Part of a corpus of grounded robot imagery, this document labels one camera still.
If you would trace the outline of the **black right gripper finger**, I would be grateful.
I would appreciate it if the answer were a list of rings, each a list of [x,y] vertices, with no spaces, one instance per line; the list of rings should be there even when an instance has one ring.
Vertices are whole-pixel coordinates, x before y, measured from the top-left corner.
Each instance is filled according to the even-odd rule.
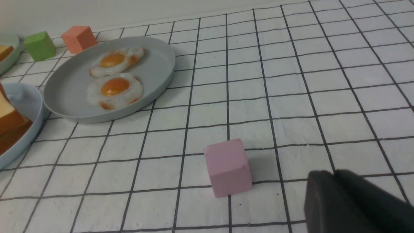
[[[311,171],[304,215],[309,233],[412,233],[414,208],[348,170]]]

